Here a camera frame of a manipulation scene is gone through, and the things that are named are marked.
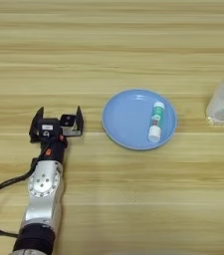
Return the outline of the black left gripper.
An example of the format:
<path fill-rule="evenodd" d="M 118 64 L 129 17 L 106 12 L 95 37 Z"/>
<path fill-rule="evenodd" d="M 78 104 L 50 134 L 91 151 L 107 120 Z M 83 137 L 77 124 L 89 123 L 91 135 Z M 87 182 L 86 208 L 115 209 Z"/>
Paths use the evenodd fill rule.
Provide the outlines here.
<path fill-rule="evenodd" d="M 65 150 L 68 147 L 68 138 L 83 134 L 84 118 L 81 107 L 77 108 L 77 128 L 40 126 L 38 122 L 43 118 L 44 108 L 39 108 L 32 119 L 29 136 L 30 142 L 41 143 L 40 160 L 53 160 L 59 163 L 64 161 Z"/>

